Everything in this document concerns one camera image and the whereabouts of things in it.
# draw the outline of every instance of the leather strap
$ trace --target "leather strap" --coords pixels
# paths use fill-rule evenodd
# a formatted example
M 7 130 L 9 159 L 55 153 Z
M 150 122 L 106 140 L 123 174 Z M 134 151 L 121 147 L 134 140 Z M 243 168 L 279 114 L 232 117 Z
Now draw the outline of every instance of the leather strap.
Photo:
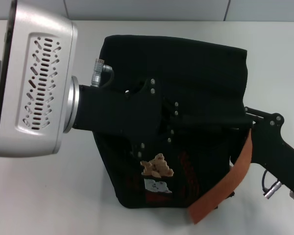
M 250 130 L 245 145 L 229 173 L 227 173 L 227 175 L 212 189 L 188 207 L 194 224 L 201 221 L 207 214 L 213 211 L 242 182 L 248 172 L 251 163 L 251 155 L 252 141 Z

